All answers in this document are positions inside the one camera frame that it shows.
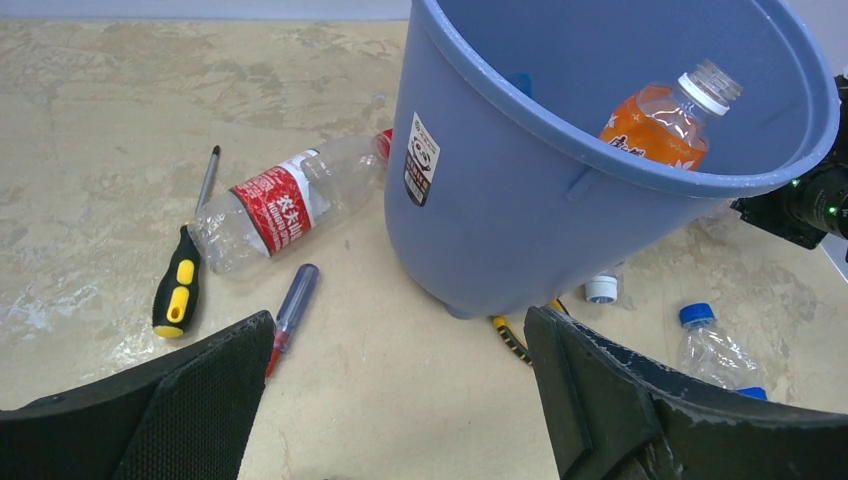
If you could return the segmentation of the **blue plastic bin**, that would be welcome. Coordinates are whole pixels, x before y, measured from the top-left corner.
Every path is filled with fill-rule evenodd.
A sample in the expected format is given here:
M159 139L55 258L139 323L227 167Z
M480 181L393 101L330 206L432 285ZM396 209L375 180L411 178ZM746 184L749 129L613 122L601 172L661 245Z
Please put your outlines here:
M600 140L627 97L706 60L743 91L698 169ZM386 226L453 316L509 314L813 169L839 115L831 64L784 1L415 1Z

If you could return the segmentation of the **black yellow screwdriver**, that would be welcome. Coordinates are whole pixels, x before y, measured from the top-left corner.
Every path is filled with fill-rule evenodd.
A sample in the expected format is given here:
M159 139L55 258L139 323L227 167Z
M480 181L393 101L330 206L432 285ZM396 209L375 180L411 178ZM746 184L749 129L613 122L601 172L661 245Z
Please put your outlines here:
M167 271L155 291L151 311L152 330L163 338L177 338L189 330L200 296L201 255L190 236L188 222L180 226L179 235Z

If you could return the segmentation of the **orange tea bottle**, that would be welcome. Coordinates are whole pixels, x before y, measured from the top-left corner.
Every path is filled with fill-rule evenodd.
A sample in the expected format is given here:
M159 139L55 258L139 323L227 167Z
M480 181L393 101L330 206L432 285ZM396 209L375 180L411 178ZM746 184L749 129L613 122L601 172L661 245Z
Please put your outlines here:
M651 83L628 97L599 134L607 145L679 169L698 169L709 151L706 125L723 117L743 87L705 60L673 85Z

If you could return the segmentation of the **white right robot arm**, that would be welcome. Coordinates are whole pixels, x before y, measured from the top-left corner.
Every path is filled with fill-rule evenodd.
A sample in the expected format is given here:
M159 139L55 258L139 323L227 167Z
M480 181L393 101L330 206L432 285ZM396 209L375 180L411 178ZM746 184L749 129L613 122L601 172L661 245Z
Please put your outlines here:
M828 234L847 238L847 74L836 76L835 83L839 129L823 160L773 192L730 205L743 222L808 250Z

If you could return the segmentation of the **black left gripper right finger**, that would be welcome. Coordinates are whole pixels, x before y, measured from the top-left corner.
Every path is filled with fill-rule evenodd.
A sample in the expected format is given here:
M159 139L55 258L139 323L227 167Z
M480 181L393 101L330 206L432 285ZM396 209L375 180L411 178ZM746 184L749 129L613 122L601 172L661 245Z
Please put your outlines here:
M563 479L843 479L847 418L716 387L550 307L524 322Z

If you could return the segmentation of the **blue red screwdriver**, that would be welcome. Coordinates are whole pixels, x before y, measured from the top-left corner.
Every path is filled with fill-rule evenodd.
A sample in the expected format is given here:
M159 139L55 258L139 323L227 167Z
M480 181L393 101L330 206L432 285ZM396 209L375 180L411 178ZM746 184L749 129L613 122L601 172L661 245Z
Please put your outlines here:
M303 320L319 276L320 269L312 263L305 263L296 271L276 315L275 337L265 371L266 379L272 376L280 357L287 351L291 339Z

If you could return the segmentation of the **clear bottle white cap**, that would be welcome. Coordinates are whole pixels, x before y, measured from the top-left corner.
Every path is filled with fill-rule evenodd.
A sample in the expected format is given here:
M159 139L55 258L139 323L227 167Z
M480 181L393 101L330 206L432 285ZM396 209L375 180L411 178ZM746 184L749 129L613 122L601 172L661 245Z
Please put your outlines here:
M598 305L613 304L618 300L624 262L596 274L584 284L587 302Z

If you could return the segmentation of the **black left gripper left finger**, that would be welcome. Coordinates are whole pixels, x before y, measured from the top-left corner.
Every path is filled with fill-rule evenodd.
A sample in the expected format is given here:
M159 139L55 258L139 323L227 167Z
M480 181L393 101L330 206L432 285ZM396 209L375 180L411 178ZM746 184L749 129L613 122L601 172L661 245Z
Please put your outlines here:
M1 413L4 479L235 479L275 325L259 311L192 345Z

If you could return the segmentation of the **clear bottle red label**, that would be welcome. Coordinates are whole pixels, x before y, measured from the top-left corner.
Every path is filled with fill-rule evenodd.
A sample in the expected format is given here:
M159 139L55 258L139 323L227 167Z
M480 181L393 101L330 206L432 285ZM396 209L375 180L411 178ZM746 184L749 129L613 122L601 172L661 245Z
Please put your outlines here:
M188 224L201 257L215 274L235 272L357 213L382 181L392 136L323 142L211 198Z

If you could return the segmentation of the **small clear bottle blue cap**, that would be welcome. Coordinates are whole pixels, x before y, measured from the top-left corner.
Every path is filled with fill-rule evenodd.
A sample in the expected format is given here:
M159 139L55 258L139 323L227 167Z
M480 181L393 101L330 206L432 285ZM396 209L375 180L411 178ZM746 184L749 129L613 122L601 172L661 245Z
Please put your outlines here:
M679 321L684 330L682 372L748 397L768 399L761 367L722 329L709 304L684 306Z

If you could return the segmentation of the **yellow handled pliers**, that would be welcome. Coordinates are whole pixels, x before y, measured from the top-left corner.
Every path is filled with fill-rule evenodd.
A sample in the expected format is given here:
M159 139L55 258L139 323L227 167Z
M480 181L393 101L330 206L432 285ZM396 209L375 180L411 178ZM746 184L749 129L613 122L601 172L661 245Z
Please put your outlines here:
M544 306L540 306L539 308L548 310L555 310L565 316L570 316L570 311L566 307L566 305L560 299L554 299L548 302ZM532 348L529 346L527 341L525 330L527 320L523 320L521 325L520 333L519 328L516 325L513 325L511 320L503 315L497 315L490 317L490 321L503 344L515 355L519 360L525 363L527 366L533 368L534 362L532 358ZM551 343L548 345L550 347L557 347L556 350L551 350L550 353L558 353L562 354L561 345L558 343Z

